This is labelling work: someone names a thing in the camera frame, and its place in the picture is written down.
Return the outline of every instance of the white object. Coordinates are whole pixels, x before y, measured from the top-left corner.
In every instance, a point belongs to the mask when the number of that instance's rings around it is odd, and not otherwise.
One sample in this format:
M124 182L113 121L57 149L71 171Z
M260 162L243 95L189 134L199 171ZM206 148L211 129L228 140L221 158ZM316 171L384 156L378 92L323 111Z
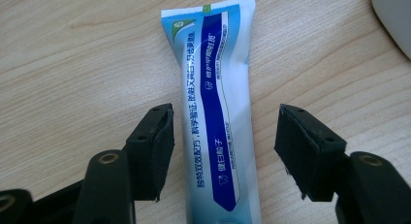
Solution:
M411 0L372 0L372 6L396 44L411 59Z

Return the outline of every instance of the screw hole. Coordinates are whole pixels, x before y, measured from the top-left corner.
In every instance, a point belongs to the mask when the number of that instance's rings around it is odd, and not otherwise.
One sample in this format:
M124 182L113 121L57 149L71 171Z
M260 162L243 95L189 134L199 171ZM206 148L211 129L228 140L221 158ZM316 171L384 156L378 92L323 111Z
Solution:
M102 164L109 164L118 159L118 154L107 153L99 158L99 162Z
M141 136L138 136L137 139L138 139L139 141L144 141L144 140L147 139L147 136L141 135Z
M366 164L369 164L374 167L380 167L383 165L383 162L381 162L381 160L374 158L372 156L369 156L369 155L363 155L360 157L360 159Z
M6 194L0 197L0 212L10 208L16 201L16 198L10 194Z

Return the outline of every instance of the blue label stripe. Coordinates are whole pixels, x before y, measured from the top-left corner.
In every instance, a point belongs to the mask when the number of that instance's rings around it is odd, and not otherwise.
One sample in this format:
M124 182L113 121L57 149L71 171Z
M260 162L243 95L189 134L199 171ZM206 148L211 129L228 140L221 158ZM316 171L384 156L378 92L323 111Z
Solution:
M205 16L201 44L201 96L205 111L214 201L227 211L236 206L226 127L217 92L215 57L220 46L221 14Z

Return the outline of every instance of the toothpaste tube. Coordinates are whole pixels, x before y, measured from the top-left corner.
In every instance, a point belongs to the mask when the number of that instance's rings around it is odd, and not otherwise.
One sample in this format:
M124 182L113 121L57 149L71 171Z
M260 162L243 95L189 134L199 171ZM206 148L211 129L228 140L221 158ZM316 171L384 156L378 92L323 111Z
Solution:
M182 70L188 223L261 223L248 85L255 0L162 11Z

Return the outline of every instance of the table surface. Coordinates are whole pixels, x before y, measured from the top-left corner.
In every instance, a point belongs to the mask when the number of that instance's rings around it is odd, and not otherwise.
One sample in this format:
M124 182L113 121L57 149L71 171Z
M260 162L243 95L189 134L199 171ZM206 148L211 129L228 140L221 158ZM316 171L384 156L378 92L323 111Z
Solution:
M144 114L173 103L175 148L161 201L139 223L184 223L180 71L164 9L222 0L0 0L0 190L35 200L124 146ZM411 183L411 62L370 0L256 0L249 84L263 223L336 223L302 201L273 150L281 103L304 108Z

